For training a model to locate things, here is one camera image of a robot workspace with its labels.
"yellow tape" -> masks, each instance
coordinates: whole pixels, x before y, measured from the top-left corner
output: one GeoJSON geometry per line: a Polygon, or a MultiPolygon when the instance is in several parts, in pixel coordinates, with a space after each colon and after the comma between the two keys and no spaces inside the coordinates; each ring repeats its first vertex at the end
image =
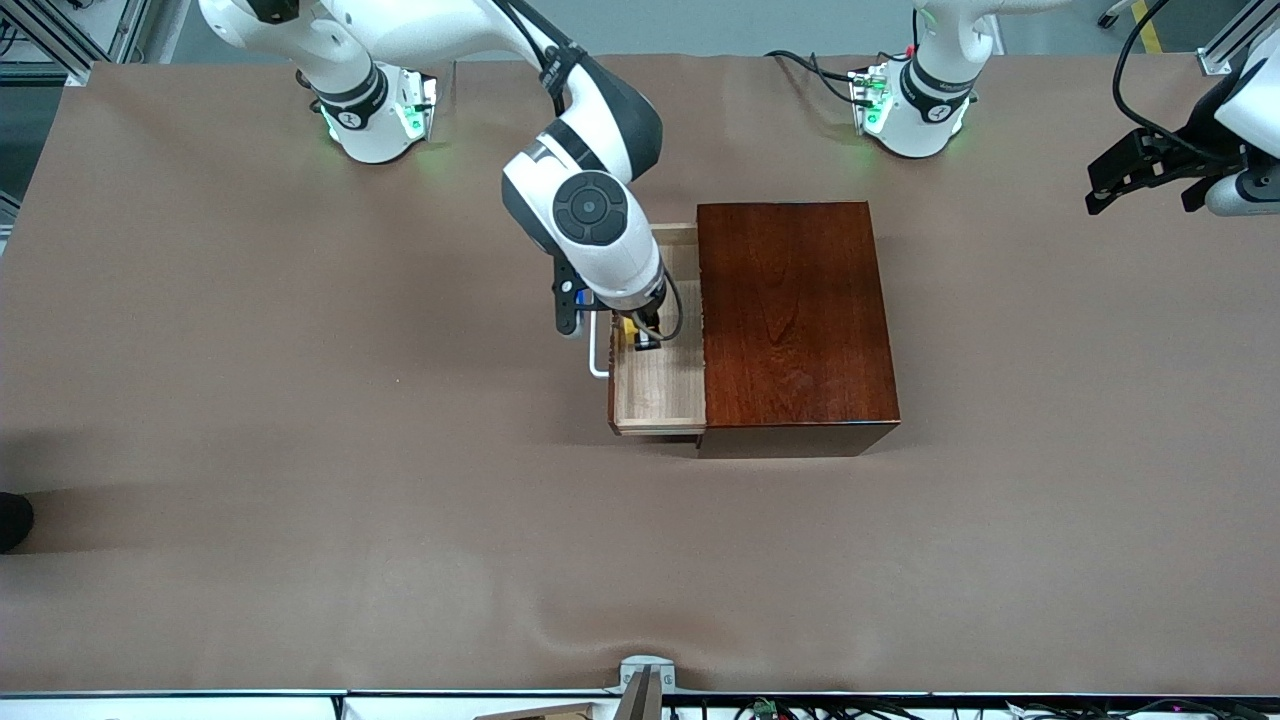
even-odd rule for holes
{"type": "MultiPolygon", "coordinates": [[[[1147,1],[1138,0],[1129,9],[1133,10],[1134,22],[1138,22],[1147,14],[1147,1]]],[[[1165,51],[1160,47],[1160,37],[1156,36],[1156,20],[1151,20],[1144,28],[1142,28],[1140,37],[1142,47],[1148,55],[1158,55],[1165,51]]]]}

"gray floor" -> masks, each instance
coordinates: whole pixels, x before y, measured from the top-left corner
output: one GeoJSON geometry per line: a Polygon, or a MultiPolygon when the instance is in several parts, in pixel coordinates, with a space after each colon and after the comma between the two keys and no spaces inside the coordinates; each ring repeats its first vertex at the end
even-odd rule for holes
{"type": "MultiPolygon", "coordinates": [[[[1096,26],[1112,0],[1076,0],[1039,15],[1005,17],[1010,54],[1115,54],[1133,27],[1129,13],[1111,29],[1096,26]]],[[[1156,22],[1166,53],[1203,44],[1244,0],[1174,3],[1156,22]]],[[[684,53],[760,55],[899,51],[910,41],[905,0],[539,0],[538,8],[598,55],[684,53]]],[[[196,0],[154,0],[147,58],[174,63],[279,63],[237,50],[205,24],[196,0]]],[[[500,58],[490,54],[480,59],[500,58]]],[[[22,197],[52,123],[59,90],[0,88],[0,190],[22,197]]]]}

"wooden box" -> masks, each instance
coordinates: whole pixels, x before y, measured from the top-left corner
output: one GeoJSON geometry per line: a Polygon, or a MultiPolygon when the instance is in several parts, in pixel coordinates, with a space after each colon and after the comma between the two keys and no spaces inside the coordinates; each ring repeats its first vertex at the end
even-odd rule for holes
{"type": "MultiPolygon", "coordinates": [[[[858,455],[899,421],[865,202],[700,205],[655,225],[685,327],[637,352],[616,320],[609,425],[704,457],[858,455]]],[[[662,309],[672,327],[675,302],[662,309]]]]}

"table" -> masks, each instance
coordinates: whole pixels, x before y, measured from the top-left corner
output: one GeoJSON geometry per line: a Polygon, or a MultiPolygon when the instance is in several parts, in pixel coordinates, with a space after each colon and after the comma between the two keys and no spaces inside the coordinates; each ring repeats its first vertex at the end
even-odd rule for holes
{"type": "MultiPolygon", "coordinates": [[[[1088,218],[1110,59],[992,60],[923,161],[772,59],[605,64],[666,122],[652,220],[870,201],[901,428],[614,438],[499,202],[549,120],[527,68],[460,65],[445,141],[361,167],[287,67],[100,67],[4,256],[38,520],[0,688],[599,687],[652,651],[710,689],[1275,691],[1280,220],[1088,218]]],[[[1207,81],[1129,86],[1175,122],[1207,81]]]]}

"black cylindrical object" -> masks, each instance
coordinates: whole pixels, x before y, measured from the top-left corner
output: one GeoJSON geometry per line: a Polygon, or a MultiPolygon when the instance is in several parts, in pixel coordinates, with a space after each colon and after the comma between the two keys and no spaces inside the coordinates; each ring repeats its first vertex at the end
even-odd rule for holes
{"type": "Polygon", "coordinates": [[[31,532],[36,514],[20,495],[0,492],[0,552],[9,552],[31,532]]]}

